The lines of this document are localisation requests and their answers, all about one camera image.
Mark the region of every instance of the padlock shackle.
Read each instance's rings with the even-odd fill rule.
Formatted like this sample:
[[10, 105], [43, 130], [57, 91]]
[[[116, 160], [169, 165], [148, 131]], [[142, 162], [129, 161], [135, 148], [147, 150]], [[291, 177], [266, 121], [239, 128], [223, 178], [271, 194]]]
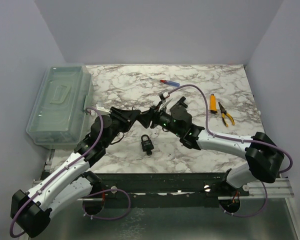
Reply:
[[147, 134], [143, 134], [141, 136], [141, 141], [144, 141], [144, 137], [147, 137], [148, 138], [147, 140], [150, 140], [150, 137]]

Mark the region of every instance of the pliers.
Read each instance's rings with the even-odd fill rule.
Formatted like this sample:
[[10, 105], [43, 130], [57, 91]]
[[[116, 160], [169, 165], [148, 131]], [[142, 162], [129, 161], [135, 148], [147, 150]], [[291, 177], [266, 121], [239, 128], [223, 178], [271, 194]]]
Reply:
[[221, 114], [222, 114], [222, 122], [223, 124], [228, 127], [228, 124], [226, 123], [226, 116], [230, 119], [232, 125], [235, 125], [235, 120], [233, 119], [233, 117], [227, 113], [227, 111], [225, 110], [225, 108], [221, 105], [220, 102], [218, 102], [219, 104], [219, 107], [220, 107], [220, 111], [221, 111]]

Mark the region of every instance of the black padlock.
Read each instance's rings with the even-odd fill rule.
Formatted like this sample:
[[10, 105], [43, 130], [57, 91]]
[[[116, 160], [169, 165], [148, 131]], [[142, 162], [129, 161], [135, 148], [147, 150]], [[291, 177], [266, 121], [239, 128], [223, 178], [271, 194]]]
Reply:
[[141, 145], [142, 150], [146, 152], [148, 156], [152, 155], [152, 149], [154, 149], [154, 145], [152, 144], [152, 141], [150, 140], [150, 137], [148, 135], [142, 135], [141, 136]]

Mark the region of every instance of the screw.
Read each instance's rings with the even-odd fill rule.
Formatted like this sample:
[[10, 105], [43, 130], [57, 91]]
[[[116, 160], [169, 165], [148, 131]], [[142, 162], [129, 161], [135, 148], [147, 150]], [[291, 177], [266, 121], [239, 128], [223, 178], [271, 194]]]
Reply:
[[242, 186], [243, 191], [248, 192], [249, 191], [249, 186], [247, 184]]
[[115, 194], [115, 193], [117, 192], [117, 189], [118, 189], [118, 188], [117, 188], [116, 186], [112, 186], [111, 189], [113, 189], [111, 192], [112, 192], [113, 194]]
[[207, 193], [211, 191], [211, 188], [210, 188], [209, 185], [205, 185], [205, 186], [203, 187], [203, 189], [204, 189], [204, 191], [207, 192]]

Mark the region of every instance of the orange object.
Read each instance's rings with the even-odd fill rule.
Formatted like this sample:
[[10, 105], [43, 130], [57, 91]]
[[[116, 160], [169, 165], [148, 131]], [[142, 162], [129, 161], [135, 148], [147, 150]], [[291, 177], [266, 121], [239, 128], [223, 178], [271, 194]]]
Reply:
[[210, 112], [212, 114], [217, 114], [217, 104], [216, 104], [216, 97], [214, 94], [210, 95]]

